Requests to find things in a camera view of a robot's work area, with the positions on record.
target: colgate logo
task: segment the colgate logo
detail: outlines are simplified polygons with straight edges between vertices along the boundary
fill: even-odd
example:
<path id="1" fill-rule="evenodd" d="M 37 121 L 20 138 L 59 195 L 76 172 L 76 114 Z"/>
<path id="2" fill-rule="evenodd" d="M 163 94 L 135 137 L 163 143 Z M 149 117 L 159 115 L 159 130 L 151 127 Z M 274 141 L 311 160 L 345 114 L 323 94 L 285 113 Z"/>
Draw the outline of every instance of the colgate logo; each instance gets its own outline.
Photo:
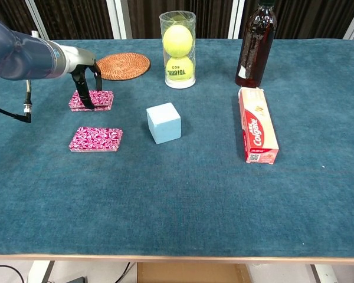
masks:
<path id="1" fill-rule="evenodd" d="M 253 136 L 253 138 L 250 137 L 251 143 L 254 146 L 262 147 L 264 143 L 264 129 L 262 128 L 261 123 L 248 110 L 245 111 L 245 115 L 247 116 L 249 133 Z"/>

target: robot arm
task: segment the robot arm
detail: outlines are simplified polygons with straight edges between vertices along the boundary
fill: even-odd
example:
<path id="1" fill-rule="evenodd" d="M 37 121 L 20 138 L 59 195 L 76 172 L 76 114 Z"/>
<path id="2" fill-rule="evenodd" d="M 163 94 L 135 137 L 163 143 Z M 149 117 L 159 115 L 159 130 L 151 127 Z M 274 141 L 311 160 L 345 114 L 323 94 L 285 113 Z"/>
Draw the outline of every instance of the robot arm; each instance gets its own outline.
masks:
<path id="1" fill-rule="evenodd" d="M 92 52 L 12 31 L 0 22 L 0 77 L 7 80 L 34 80 L 70 73 L 81 102 L 93 109 L 85 79 L 87 68 L 94 74 L 96 89 L 101 90 L 101 72 Z"/>

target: round coaster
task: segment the round coaster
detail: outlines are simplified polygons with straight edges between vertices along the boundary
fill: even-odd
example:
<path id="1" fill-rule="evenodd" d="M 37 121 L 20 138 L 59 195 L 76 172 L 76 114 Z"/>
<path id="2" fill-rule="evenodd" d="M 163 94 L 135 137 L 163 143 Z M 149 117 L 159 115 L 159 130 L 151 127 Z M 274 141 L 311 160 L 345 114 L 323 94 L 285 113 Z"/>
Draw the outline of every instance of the round coaster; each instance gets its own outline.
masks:
<path id="1" fill-rule="evenodd" d="M 126 52 L 106 56 L 98 60 L 97 65 L 103 79 L 120 81 L 144 74 L 150 67 L 150 61 L 142 54 Z"/>

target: cardboard box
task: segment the cardboard box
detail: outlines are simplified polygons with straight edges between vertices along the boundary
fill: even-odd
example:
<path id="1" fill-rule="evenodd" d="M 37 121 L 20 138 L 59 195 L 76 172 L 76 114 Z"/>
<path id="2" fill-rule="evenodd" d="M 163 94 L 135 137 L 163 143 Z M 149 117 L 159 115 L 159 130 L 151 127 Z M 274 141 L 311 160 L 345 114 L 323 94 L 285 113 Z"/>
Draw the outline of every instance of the cardboard box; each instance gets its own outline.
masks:
<path id="1" fill-rule="evenodd" d="M 251 283 L 245 264 L 138 263 L 138 283 Z"/>
<path id="2" fill-rule="evenodd" d="M 264 90 L 242 87 L 238 97 L 245 161 L 273 164 L 279 147 Z"/>

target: curtain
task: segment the curtain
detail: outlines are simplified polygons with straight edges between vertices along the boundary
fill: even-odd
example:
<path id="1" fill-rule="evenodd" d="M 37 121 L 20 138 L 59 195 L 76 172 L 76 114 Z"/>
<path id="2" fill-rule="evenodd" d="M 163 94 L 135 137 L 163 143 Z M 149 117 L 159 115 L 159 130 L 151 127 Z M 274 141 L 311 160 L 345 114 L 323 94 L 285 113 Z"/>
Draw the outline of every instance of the curtain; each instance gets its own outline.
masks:
<path id="1" fill-rule="evenodd" d="M 185 10 L 196 15 L 197 38 L 227 38 L 232 0 L 128 0 L 133 38 L 161 38 L 159 15 Z"/>
<path id="2" fill-rule="evenodd" d="M 24 0 L 0 0 L 0 21 L 10 29 L 25 34 L 37 30 Z"/>
<path id="3" fill-rule="evenodd" d="M 35 0 L 51 40 L 113 38 L 105 0 Z"/>
<path id="4" fill-rule="evenodd" d="M 245 0 L 239 37 L 258 7 Z M 354 0 L 276 0 L 276 38 L 343 38 L 354 17 Z"/>

